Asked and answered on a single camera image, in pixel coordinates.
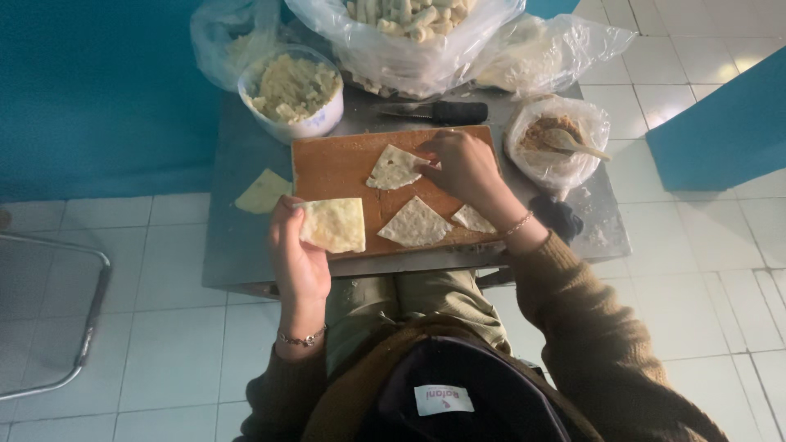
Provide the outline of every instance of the bracelet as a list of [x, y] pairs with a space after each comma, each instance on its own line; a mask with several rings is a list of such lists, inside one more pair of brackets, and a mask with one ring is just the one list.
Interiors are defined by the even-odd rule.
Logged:
[[285, 344], [294, 344], [294, 345], [302, 345], [303, 347], [311, 347], [312, 345], [314, 345], [314, 342], [317, 340], [317, 338], [322, 336], [322, 334], [327, 329], [328, 329], [328, 325], [325, 324], [317, 333], [306, 336], [306, 339], [299, 339], [297, 337], [287, 337], [285, 334], [281, 332], [281, 329], [279, 329], [278, 339], [281, 339], [281, 341], [284, 342]]
[[515, 226], [513, 226], [513, 228], [511, 230], [508, 230], [507, 232], [505, 232], [505, 236], [506, 237], [510, 236], [513, 232], [515, 232], [516, 230], [520, 229], [527, 221], [529, 221], [532, 218], [533, 215], [534, 215], [534, 212], [530, 210], [527, 213], [527, 215], [524, 216], [521, 219], [521, 221], [519, 221]]

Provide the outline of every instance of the black cloth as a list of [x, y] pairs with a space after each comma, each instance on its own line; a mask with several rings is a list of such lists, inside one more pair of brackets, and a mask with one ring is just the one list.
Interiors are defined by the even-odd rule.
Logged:
[[[475, 410], [420, 416], [414, 388], [422, 385], [467, 389]], [[356, 440], [583, 440], [575, 434], [570, 419], [499, 356], [462, 339], [430, 337], [391, 372]]]
[[554, 230], [567, 245], [584, 230], [584, 221], [573, 213], [573, 208], [555, 197], [538, 195], [530, 200], [529, 208], [541, 224]]

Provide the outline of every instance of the silver bracelet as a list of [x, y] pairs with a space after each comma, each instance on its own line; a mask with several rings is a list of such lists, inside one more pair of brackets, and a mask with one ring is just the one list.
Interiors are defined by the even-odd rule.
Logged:
[[311, 347], [314, 345], [314, 342], [317, 340], [318, 337], [322, 336], [325, 333], [325, 330], [328, 329], [328, 325], [325, 324], [317, 333], [310, 334], [306, 336], [306, 339], [299, 339], [297, 337], [287, 337], [287, 335], [281, 332], [281, 329], [278, 330], [278, 339], [281, 339], [282, 342], [285, 344], [294, 344], [294, 345], [302, 345], [303, 347]]

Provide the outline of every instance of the white tile floor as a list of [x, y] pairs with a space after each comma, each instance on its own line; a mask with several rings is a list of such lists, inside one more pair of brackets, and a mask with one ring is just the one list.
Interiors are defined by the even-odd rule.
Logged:
[[[639, 31], [580, 83], [612, 118], [609, 164], [634, 254], [593, 266], [643, 319], [675, 388], [732, 440], [786, 435], [786, 170], [721, 193], [666, 192], [648, 130], [784, 45], [782, 0], [582, 0], [577, 14]], [[209, 197], [6, 204], [12, 230], [103, 248], [116, 264], [94, 351], [70, 385], [0, 402], [0, 442], [227, 442], [266, 367], [279, 305], [204, 289]], [[0, 248], [0, 390], [68, 369], [97, 274], [73, 252]], [[512, 288], [487, 291], [516, 355], [542, 335]]]

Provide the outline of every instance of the metal chair frame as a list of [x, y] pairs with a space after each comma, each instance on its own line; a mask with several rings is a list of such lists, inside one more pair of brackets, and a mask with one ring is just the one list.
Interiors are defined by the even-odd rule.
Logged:
[[109, 277], [112, 275], [112, 263], [109, 258], [100, 250], [92, 249], [82, 245], [71, 244], [68, 242], [51, 241], [43, 238], [36, 238], [22, 234], [10, 234], [0, 232], [0, 240], [24, 242], [36, 245], [44, 245], [54, 249], [73, 250], [76, 252], [88, 253], [96, 256], [101, 261], [101, 271], [98, 274], [98, 282], [93, 294], [93, 301], [90, 303], [90, 312], [87, 314], [85, 321], [85, 331], [82, 334], [82, 344], [79, 346], [79, 353], [74, 358], [74, 366], [71, 371], [62, 379], [51, 384], [30, 387], [27, 389], [16, 390], [12, 392], [0, 393], [0, 400], [19, 399], [25, 396], [32, 396], [39, 393], [50, 392], [56, 390], [76, 378], [82, 368], [87, 362], [87, 355], [90, 352], [90, 343], [93, 341], [96, 333], [96, 324], [98, 316], [101, 313], [101, 304], [104, 302], [106, 288], [109, 284]]

